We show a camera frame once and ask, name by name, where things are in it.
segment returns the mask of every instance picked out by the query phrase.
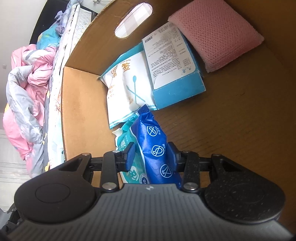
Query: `pink cloth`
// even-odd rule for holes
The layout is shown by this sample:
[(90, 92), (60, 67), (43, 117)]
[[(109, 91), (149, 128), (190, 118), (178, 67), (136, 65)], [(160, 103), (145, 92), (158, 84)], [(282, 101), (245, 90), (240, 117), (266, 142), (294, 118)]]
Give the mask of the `pink cloth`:
[[(9, 98), (7, 99), (11, 101), (5, 109), (3, 126), (9, 141), (20, 153), (21, 158), (26, 161), (31, 177), (38, 174), (34, 172), (31, 175), (31, 170), (38, 160), (43, 158), (44, 101), (55, 54), (56, 49), (53, 47), (36, 50), (36, 45), (29, 45), (15, 50), (11, 57), (13, 70), (9, 74), (7, 83), (9, 86), (7, 88)], [(27, 96), (31, 98), (29, 103), (26, 101)]]
[[(35, 52), (34, 56), (32, 56), (33, 54), (30, 56), (32, 58), (25, 60), (32, 50), (35, 50), (37, 54)], [(47, 47), (45, 50), (37, 50), (35, 44), (30, 44), (29, 46), (13, 51), (11, 55), (12, 69), (24, 65), (33, 65), (32, 73), (28, 76), (28, 84), (22, 86), (22, 88), (29, 93), (32, 100), (38, 100), (43, 105), (55, 54), (56, 49), (53, 47)]]
[(194, 0), (168, 18), (215, 71), (260, 45), (264, 38), (223, 0)]

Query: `logo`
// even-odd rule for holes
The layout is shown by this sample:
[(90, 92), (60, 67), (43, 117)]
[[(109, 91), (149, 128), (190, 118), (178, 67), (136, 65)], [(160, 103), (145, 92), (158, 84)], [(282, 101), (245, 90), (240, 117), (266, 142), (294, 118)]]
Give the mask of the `logo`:
[(144, 173), (142, 173), (140, 175), (140, 183), (141, 184), (149, 184), (148, 179), (147, 179), (147, 176)]
[(136, 169), (136, 167), (134, 166), (131, 166), (131, 170), (129, 171), (130, 175), (131, 175), (131, 178), (133, 180), (138, 180), (139, 179), (139, 174), (138, 174), (138, 171)]
[(143, 102), (146, 102), (144, 99), (142, 99), (140, 96), (138, 96), (137, 94), (136, 94), (136, 81), (137, 81), (137, 76), (133, 76), (133, 86), (134, 86), (134, 89), (135, 89), (135, 92), (133, 92), (128, 86), (126, 86), (126, 88), (127, 88), (127, 90), (128, 91), (130, 91), (132, 94), (134, 94), (135, 95), (135, 102), (137, 103), (137, 97), (141, 100), (141, 101), (143, 101)]
[(122, 140), (122, 142), (120, 143), (120, 147), (121, 147), (121, 148), (126, 147), (126, 142), (125, 142), (124, 140)]
[(167, 164), (163, 164), (160, 168), (160, 174), (164, 177), (164, 178), (169, 178), (172, 176), (173, 172), (170, 169), (170, 167)]
[(150, 136), (154, 137), (158, 133), (158, 129), (154, 126), (147, 126), (147, 132)]
[(151, 191), (151, 190), (153, 190), (153, 189), (154, 189), (154, 187), (152, 187), (152, 186), (149, 186), (149, 187), (146, 187), (146, 189), (147, 189), (148, 191)]
[(165, 153), (165, 150), (162, 146), (154, 145), (151, 150), (151, 154), (155, 157), (162, 156)]

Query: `blue plastic package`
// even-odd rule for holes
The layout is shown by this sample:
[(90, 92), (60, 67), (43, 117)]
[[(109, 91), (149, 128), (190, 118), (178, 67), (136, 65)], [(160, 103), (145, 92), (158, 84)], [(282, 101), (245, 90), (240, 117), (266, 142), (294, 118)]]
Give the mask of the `blue plastic package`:
[(151, 184), (175, 183), (180, 188), (180, 174), (173, 172), (167, 165), (166, 135), (146, 105), (138, 110), (138, 114), (139, 117), (130, 130), (137, 138), (149, 182)]

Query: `pink blanket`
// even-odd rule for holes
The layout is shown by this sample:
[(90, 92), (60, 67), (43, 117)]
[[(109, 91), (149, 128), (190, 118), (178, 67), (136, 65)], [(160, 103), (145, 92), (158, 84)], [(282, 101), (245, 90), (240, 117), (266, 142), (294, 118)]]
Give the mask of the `pink blanket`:
[(31, 177), (41, 174), (43, 167), (44, 101), (55, 54), (55, 47), (37, 50), (36, 45), (29, 45), (11, 56), (3, 126), (9, 141), (26, 161)]

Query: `white door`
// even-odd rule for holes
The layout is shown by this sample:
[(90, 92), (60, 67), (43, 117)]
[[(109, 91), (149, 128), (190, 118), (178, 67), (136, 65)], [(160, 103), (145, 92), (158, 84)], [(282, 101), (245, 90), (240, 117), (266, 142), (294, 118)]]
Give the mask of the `white door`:
[(13, 204), (18, 187), (29, 180), (25, 161), (0, 130), (0, 208), (7, 211)]

